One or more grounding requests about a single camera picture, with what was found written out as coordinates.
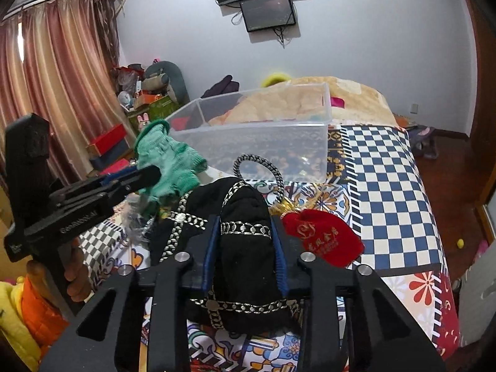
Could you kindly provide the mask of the person's left hand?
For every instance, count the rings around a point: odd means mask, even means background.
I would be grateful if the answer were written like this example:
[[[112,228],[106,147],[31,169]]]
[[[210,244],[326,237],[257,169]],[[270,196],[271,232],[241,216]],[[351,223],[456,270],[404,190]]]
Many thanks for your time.
[[[27,277],[35,290],[45,301],[56,307],[55,297],[46,284],[46,269],[35,260],[30,260],[26,264]],[[84,254],[80,248],[79,238],[72,240],[72,256],[65,265],[64,276],[69,282],[67,294],[74,302],[85,301],[92,291],[89,280],[88,268],[84,264]]]

